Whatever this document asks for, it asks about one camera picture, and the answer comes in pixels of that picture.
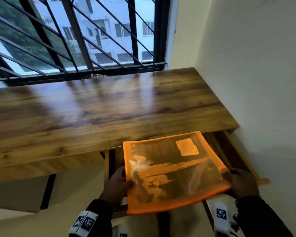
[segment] dark skin hand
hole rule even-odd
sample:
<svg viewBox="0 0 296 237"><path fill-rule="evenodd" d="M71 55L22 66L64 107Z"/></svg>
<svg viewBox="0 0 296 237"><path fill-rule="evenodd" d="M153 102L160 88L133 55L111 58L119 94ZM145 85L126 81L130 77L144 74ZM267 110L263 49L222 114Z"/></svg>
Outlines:
<svg viewBox="0 0 296 237"><path fill-rule="evenodd" d="M245 196L260 197L257 181L251 173L237 168L229 171L223 172L222 176L231 183L232 192L229 191L227 194L236 199L236 204Z"/></svg>
<svg viewBox="0 0 296 237"><path fill-rule="evenodd" d="M104 200L114 210L121 203L127 190L133 186L133 180L126 180L125 166L119 167L111 178L104 183L104 190L99 200Z"/></svg>

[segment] orange folder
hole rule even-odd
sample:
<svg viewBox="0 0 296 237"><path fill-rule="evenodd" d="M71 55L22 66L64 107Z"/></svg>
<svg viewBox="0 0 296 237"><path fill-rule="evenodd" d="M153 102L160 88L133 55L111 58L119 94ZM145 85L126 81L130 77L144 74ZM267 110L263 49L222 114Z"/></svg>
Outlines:
<svg viewBox="0 0 296 237"><path fill-rule="evenodd" d="M123 142L127 214L169 211L230 189L228 170L200 131L145 141Z"/></svg>

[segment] green foliage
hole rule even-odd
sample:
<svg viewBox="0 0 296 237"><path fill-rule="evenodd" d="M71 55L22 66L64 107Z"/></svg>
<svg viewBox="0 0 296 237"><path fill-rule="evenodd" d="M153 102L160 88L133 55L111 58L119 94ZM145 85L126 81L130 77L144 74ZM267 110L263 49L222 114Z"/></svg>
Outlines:
<svg viewBox="0 0 296 237"><path fill-rule="evenodd" d="M15 3L19 7L21 7L21 4L18 0L10 0L11 2ZM15 8L11 7L9 4L5 3L4 1L0 0L0 16L6 19L7 21L13 23L20 29L24 30L28 34L32 35L33 37L36 37L37 39L40 39L38 34L36 33L30 19L22 14L20 11L16 10ZM63 45L62 40L60 37L56 36L51 31L48 31L45 29L45 32L50 39L53 47L59 52L63 53L64 55L68 56L67 51ZM16 31L12 27L9 27L8 25L4 24L0 21L0 35L9 39L10 41L14 42L15 44L18 44L22 46L23 48L31 51L33 54L40 56L41 58L54 63L51 56L49 55L47 49L42 46L41 44L37 43L36 41L33 41L32 39L28 38L27 36L23 35L22 33ZM69 40L66 40L66 43L68 45L68 48L77 64L77 66L85 66L85 62L83 60L83 57L81 55L81 52L79 51L79 48L75 45L73 45ZM39 70L46 70L46 69L54 69L54 67L51 67L50 65L32 57L31 55L28 55L27 53L20 51L19 49L11 46L8 43L5 43L4 41L1 41L1 43L4 45L4 47L10 52L10 54L13 56L13 58L20 60L32 67L35 67ZM60 57L61 62L63 63L64 67L73 67L73 64L64 59L63 57Z"/></svg>

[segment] black sleeve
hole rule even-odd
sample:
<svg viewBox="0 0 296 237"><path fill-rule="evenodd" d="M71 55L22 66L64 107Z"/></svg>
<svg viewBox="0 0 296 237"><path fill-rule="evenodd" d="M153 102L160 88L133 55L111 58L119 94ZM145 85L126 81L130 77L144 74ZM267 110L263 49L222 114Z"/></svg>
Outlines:
<svg viewBox="0 0 296 237"><path fill-rule="evenodd" d="M108 203L103 200L93 200L86 209L97 214L97 218L92 225L87 237L112 237L112 209ZM69 237L80 237L77 234L69 234Z"/></svg>
<svg viewBox="0 0 296 237"><path fill-rule="evenodd" d="M260 197L241 198L237 208L239 213L237 221L246 237L293 236L283 221Z"/></svg>

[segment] wood grain surface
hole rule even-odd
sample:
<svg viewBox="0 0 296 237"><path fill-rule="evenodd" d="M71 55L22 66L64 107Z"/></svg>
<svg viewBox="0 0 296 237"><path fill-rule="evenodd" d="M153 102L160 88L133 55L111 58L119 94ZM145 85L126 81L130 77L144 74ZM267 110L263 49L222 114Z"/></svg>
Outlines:
<svg viewBox="0 0 296 237"><path fill-rule="evenodd" d="M237 127L194 68L2 88L0 169L50 174L53 159L55 172L65 156L123 141Z"/></svg>

